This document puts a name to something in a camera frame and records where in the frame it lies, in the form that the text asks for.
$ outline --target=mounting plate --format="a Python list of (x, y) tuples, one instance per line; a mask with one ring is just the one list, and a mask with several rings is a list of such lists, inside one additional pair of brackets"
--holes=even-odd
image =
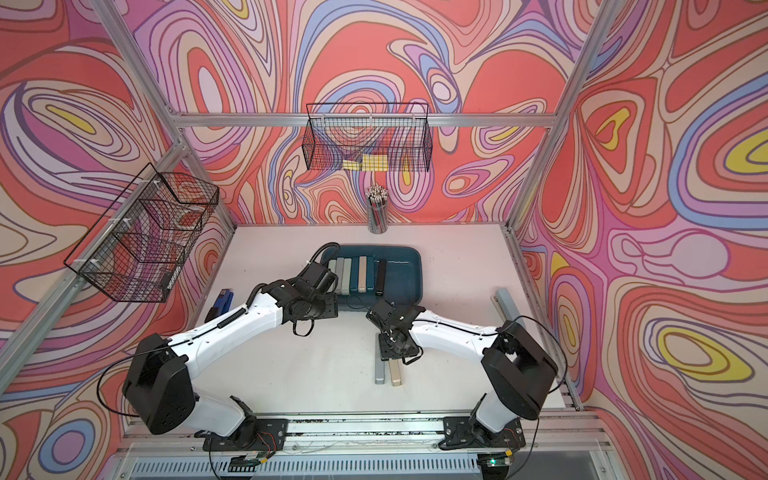
[(487, 449), (509, 447), (513, 452), (525, 447), (525, 437), (520, 426), (520, 419), (514, 419), (505, 425), (494, 437), (489, 445), (482, 445), (472, 434), (472, 427), (469, 425), (469, 417), (444, 417), (442, 420), (443, 430), (445, 431), (445, 447), (447, 449)]
[(285, 443), (287, 427), (287, 419), (256, 419), (256, 430), (267, 443), (262, 442), (257, 436), (250, 445), (243, 449), (237, 447), (227, 437), (220, 437), (215, 433), (211, 433), (205, 438), (203, 450), (206, 452), (244, 452), (246, 450), (263, 450), (266, 452), (277, 447), (279, 452), (283, 449), (283, 444)]

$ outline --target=wire mesh basket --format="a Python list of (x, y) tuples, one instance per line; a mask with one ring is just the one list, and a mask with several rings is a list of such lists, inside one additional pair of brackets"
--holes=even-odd
[(307, 170), (429, 171), (429, 105), (315, 103), (302, 150)]
[(93, 253), (68, 263), (81, 240), (65, 265), (116, 302), (165, 302), (218, 203), (215, 185), (155, 171)]

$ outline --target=colorful swirl pattern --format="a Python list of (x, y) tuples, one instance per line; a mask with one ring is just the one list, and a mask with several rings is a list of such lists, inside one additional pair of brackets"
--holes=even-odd
[[(387, 101), (424, 98), (437, 112), (531, 100), (553, 111), (592, 22), (593, 5), (562, 4), (173, 0), (129, 5), (124, 17), (180, 111), (299, 112), (343, 84)], [(533, 70), (541, 77), (519, 74)], [(440, 135), (448, 150), (453, 135)]]
[(429, 172), (307, 171), (300, 128), (194, 127), (187, 137), (238, 223), (364, 223), (366, 188), (390, 192), (391, 221), (504, 221), (542, 128), (499, 129), (510, 141), (486, 144), (457, 130), (453, 153), (435, 147)]
[(631, 478), (768, 478), (766, 45), (766, 2), (628, 2), (516, 219)]
[[(87, 0), (3, 2), (0, 45), (2, 348), (67, 252), (170, 141)], [(188, 327), (225, 238), (214, 216), (165, 304), (81, 292), (0, 396), (0, 478), (98, 477), (125, 425), (98, 405), (97, 374), (148, 333)], [(124, 375), (102, 390), (119, 409)]]

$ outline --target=pencil cup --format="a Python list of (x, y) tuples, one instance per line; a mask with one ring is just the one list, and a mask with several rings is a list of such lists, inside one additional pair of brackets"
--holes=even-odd
[(386, 206), (386, 199), (380, 202), (368, 202), (368, 230), (371, 233), (386, 232)]

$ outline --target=blue tray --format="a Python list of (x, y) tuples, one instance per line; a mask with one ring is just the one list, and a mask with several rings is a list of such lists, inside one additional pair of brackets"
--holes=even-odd
[[(374, 268), (368, 269), (373, 277), (366, 278), (366, 292), (354, 292), (348, 296), (339, 295), (339, 310), (346, 312), (362, 310), (363, 305), (370, 308), (380, 298), (399, 305), (414, 305), (422, 300), (422, 257), (415, 249), (386, 245), (342, 245), (337, 254), (331, 255), (331, 253), (331, 249), (327, 250), (320, 258), (321, 263), (334, 258), (368, 257), (367, 261), (371, 258), (374, 260)], [(376, 296), (374, 292), (374, 283), (379, 272), (379, 259), (382, 258), (387, 260), (383, 297)]]

